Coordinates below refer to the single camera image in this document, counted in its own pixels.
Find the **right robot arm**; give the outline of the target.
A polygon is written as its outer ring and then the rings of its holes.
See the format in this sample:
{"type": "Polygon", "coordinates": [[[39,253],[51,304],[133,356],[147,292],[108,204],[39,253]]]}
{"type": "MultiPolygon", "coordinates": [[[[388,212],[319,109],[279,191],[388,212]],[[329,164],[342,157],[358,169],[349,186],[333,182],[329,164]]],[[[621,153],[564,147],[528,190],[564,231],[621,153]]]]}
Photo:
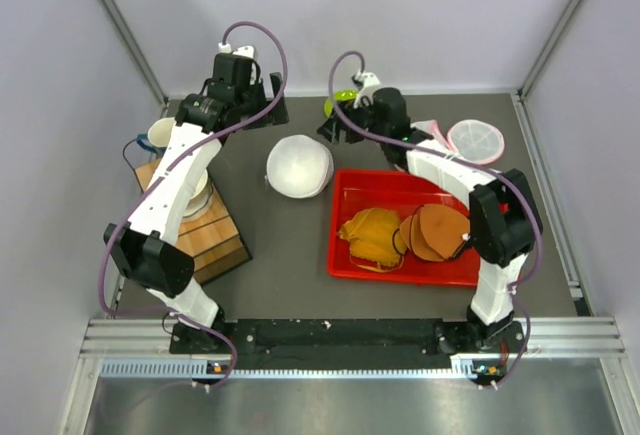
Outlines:
{"type": "Polygon", "coordinates": [[[521,270],[529,254],[542,253],[542,223],[526,176],[492,170],[465,159],[423,130],[407,114],[396,88],[363,88],[347,100],[329,96],[331,112],[318,132],[328,141],[377,142],[387,160],[459,200],[468,210],[467,238],[455,249],[480,257],[466,335],[476,349],[498,344],[512,323],[521,270]]]}

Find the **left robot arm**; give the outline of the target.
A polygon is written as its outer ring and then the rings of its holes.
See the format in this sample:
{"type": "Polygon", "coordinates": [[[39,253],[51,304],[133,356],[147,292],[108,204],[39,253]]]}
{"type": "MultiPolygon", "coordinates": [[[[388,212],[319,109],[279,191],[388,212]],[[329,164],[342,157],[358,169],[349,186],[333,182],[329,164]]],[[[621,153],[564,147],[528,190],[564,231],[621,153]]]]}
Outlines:
{"type": "Polygon", "coordinates": [[[270,76],[267,99],[253,46],[226,47],[214,58],[203,89],[180,103],[168,146],[140,203],[126,219],[111,224],[104,241],[118,271],[193,327],[192,339],[205,351],[226,342],[222,312],[196,281],[194,258],[177,246],[190,200],[229,134],[288,120],[280,73],[270,76]]]}

